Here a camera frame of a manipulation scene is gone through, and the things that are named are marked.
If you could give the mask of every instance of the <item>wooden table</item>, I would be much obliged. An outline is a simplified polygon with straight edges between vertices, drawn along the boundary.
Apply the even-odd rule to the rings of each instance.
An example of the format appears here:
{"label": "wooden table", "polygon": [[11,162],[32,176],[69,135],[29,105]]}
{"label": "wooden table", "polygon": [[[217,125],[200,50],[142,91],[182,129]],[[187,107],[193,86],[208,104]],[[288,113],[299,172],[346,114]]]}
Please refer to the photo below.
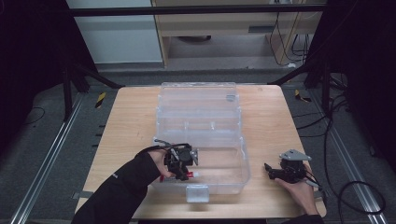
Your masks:
{"label": "wooden table", "polygon": [[[278,86],[237,85],[237,91],[251,169],[251,179],[243,191],[237,195],[210,195],[209,203],[186,203],[183,193],[161,194],[149,186],[148,196],[134,219],[271,218],[301,214],[290,195],[263,170],[265,162],[279,168],[279,154],[288,149],[304,153],[282,90]],[[152,145],[159,92],[160,87],[119,90],[84,191],[95,191],[138,151]],[[85,201],[80,199],[78,208]],[[326,208],[321,199],[317,207],[324,216]]]}

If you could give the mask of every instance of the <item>gray floor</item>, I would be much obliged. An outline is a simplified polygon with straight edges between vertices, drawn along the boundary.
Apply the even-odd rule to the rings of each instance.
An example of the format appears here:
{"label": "gray floor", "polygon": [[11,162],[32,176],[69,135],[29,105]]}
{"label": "gray floor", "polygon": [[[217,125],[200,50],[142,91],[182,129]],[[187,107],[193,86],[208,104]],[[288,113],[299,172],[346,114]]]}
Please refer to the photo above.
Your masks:
{"label": "gray floor", "polygon": [[[166,68],[135,69],[132,72],[103,73],[104,76],[125,85],[158,85],[164,81],[234,81],[236,83],[266,83],[287,74],[292,68],[279,66],[273,57],[263,36],[212,36],[207,42],[185,42],[175,38],[170,51],[170,61]],[[293,116],[296,127],[302,127],[320,118],[317,104],[295,98],[295,90],[300,90],[303,97],[316,99],[320,88],[305,90],[301,81],[304,75],[298,76],[283,86],[283,92]],[[92,85],[89,93],[79,94],[82,97],[80,110],[70,132],[64,141],[52,169],[49,172],[35,206],[28,217],[28,222],[35,223],[68,223],[77,205],[73,199],[75,192],[80,192],[89,172],[92,159],[103,125],[106,124],[111,106],[117,91],[90,79]],[[94,108],[98,95],[105,91],[106,98],[100,108]],[[340,91],[332,91],[335,97]],[[21,128],[13,139],[11,153],[0,165],[0,223],[8,223],[21,200],[31,186],[35,174],[46,158],[51,144],[63,125],[62,86],[55,86],[43,91],[35,98],[34,108],[27,118],[28,124]],[[369,145],[363,137],[347,106],[333,114],[333,132],[339,133],[356,168],[368,183],[385,196],[387,209],[384,217],[388,223],[396,223],[396,202],[393,190],[396,188],[396,175],[390,170],[384,159],[372,157]],[[327,191],[329,184],[325,170],[329,173],[334,188],[339,190],[350,176],[339,152],[336,141],[329,136],[326,154],[324,138],[307,137],[324,133],[325,122],[299,130],[299,135],[307,155],[311,156],[311,166],[317,179]],[[324,158],[328,166],[324,167]],[[361,206],[361,199],[354,188],[346,191],[348,202]],[[326,223],[339,223],[337,200],[330,196],[327,202]],[[374,223],[366,215],[352,211],[343,205],[342,211],[346,223]],[[283,220],[271,219],[269,223]]]}

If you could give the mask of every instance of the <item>clear plastic container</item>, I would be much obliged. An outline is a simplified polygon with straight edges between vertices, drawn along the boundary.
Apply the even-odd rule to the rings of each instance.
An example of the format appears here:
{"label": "clear plastic container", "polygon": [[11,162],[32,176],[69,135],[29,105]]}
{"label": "clear plastic container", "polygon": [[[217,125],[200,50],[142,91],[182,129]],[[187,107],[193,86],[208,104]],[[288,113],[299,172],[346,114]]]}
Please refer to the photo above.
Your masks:
{"label": "clear plastic container", "polygon": [[154,139],[198,148],[199,165],[188,167],[195,174],[189,180],[157,179],[152,186],[185,191],[189,203],[207,202],[209,194],[240,193],[250,170],[235,84],[163,83],[158,100]]}

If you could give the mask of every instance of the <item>black sleeve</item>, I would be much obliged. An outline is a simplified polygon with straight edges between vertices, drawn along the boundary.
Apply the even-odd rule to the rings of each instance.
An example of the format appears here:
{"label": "black sleeve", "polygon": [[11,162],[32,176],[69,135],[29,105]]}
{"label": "black sleeve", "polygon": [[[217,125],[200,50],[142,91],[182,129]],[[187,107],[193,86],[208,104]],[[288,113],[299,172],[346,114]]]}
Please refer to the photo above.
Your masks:
{"label": "black sleeve", "polygon": [[111,175],[76,212],[72,224],[129,223],[160,172],[150,155],[139,153]]}
{"label": "black sleeve", "polygon": [[309,216],[307,214],[295,217],[289,221],[283,222],[282,224],[324,224],[323,219],[320,215]]}

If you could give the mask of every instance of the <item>wall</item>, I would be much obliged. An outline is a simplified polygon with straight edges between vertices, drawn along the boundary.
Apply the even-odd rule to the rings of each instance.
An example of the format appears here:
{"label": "wall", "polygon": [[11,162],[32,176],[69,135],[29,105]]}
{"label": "wall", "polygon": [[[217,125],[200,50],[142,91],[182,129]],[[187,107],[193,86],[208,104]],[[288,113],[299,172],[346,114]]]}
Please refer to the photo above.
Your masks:
{"label": "wall", "polygon": [[[150,7],[149,0],[67,0],[70,8]],[[95,64],[161,63],[153,16],[76,18]]]}

